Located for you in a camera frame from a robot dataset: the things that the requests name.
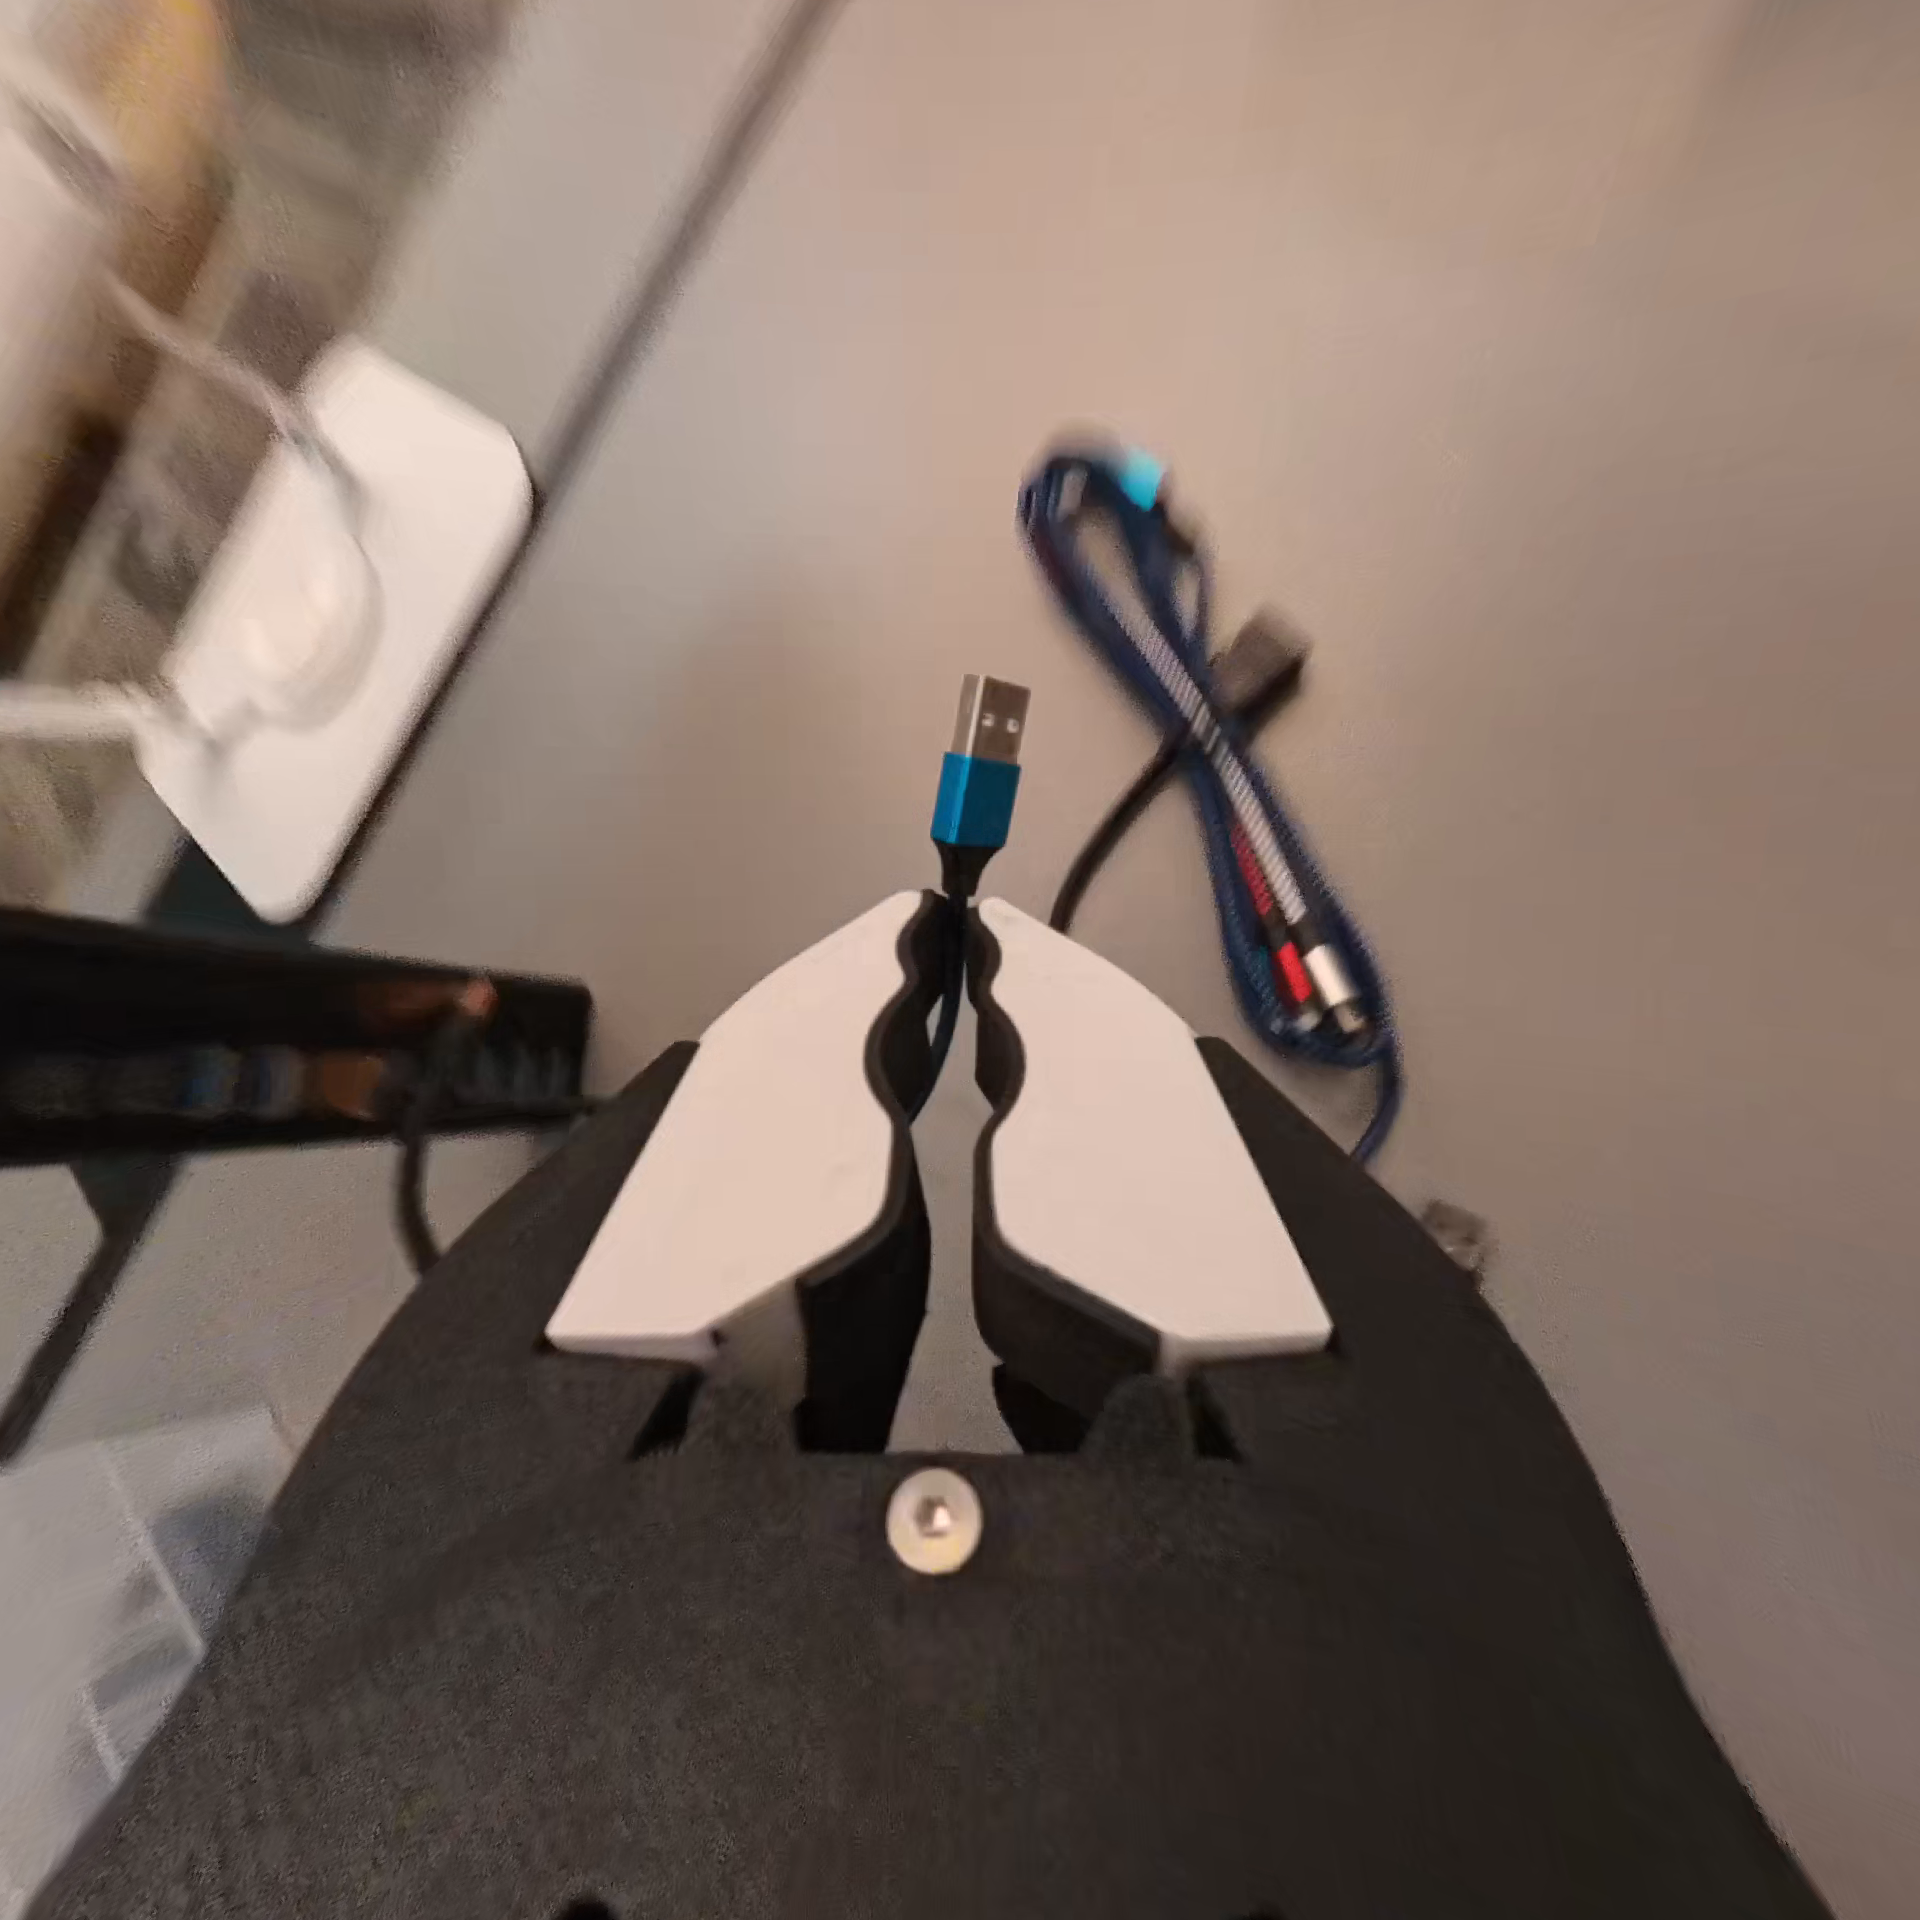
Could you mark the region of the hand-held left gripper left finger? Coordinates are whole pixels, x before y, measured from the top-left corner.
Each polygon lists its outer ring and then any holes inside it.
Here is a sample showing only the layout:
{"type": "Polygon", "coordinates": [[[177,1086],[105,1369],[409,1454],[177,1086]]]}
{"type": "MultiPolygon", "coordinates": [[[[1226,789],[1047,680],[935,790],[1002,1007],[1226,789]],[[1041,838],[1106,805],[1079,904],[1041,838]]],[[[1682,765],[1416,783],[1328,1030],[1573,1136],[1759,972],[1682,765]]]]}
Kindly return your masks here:
{"type": "Polygon", "coordinates": [[[929,1310],[913,1120],[946,902],[883,898],[695,1041],[544,1325],[569,1358],[735,1378],[804,1452],[881,1454],[929,1310]]]}

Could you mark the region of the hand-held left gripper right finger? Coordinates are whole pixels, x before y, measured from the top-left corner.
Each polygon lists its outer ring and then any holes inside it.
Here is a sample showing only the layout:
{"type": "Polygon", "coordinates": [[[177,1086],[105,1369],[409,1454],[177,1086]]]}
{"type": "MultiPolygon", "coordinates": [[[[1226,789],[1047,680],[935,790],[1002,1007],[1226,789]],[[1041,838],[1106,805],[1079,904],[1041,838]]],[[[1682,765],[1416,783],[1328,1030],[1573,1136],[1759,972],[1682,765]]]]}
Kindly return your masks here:
{"type": "Polygon", "coordinates": [[[968,965],[972,1300],[1020,1448],[1079,1448],[1137,1378],[1323,1352],[1332,1316],[1188,1021],[1000,898],[968,965]]]}

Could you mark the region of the black USB hub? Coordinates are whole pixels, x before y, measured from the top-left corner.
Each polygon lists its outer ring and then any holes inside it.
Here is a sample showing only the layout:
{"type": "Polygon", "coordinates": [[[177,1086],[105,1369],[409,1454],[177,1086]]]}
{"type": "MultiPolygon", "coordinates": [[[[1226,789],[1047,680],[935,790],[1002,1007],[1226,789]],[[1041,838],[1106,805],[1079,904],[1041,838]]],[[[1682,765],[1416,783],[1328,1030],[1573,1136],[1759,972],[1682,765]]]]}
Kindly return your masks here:
{"type": "Polygon", "coordinates": [[[586,1105],[572,978],[3,911],[3,1164],[473,1133],[586,1105]]]}

